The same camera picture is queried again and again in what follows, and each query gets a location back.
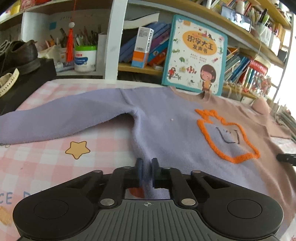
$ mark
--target smartphone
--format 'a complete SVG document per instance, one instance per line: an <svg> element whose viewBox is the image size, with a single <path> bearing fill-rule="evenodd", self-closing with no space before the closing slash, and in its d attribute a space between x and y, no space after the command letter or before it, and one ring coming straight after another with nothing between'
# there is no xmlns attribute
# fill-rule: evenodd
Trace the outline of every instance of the smartphone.
<svg viewBox="0 0 296 241"><path fill-rule="evenodd" d="M251 31L251 19L226 6L222 6L221 15L248 32Z"/></svg>

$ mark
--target green lid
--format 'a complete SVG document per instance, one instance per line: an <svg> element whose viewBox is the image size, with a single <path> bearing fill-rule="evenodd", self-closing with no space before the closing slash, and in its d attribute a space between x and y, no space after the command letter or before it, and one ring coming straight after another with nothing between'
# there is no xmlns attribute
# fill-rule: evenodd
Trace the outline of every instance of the green lid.
<svg viewBox="0 0 296 241"><path fill-rule="evenodd" d="M76 51L92 51L97 50L97 46L75 46Z"/></svg>

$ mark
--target teal book cover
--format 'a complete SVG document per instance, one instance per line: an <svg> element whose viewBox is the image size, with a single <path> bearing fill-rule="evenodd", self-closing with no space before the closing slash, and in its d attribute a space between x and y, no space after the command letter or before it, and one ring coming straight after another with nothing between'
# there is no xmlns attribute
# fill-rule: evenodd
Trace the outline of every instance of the teal book cover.
<svg viewBox="0 0 296 241"><path fill-rule="evenodd" d="M204 23L175 15L162 84L221 95L227 36Z"/></svg>

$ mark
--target neckline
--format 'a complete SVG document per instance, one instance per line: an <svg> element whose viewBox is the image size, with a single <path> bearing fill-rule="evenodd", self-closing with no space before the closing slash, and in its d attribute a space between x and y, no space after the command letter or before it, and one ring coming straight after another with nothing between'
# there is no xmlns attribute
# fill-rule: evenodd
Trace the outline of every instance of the neckline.
<svg viewBox="0 0 296 241"><path fill-rule="evenodd" d="M188 94L185 92L178 91L174 86L170 86L172 92L174 92L177 96L193 102L208 102L211 98L211 94L208 91L204 91L199 94Z"/></svg>

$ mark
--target pink checkered tablecloth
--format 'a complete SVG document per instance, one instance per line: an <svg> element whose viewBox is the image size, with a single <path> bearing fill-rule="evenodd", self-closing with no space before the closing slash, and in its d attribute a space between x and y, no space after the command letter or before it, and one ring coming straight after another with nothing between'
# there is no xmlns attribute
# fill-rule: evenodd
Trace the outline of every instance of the pink checkered tablecloth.
<svg viewBox="0 0 296 241"><path fill-rule="evenodd" d="M116 84L104 81L84 83L83 80L75 84L47 82L18 109L31 109L63 96L101 88L134 88L140 85L127 84L126 81L117 81ZM131 147L132 127L132 117L121 115L69 137L0 146L0 241L16 241L19 238L12 222L12 211L24 197L95 169L111 173L117 167L133 166L136 157ZM82 141L87 142L89 153L79 159L65 153L71 142ZM296 153L296 145L292 141L281 138L274 141L283 151Z"/></svg>

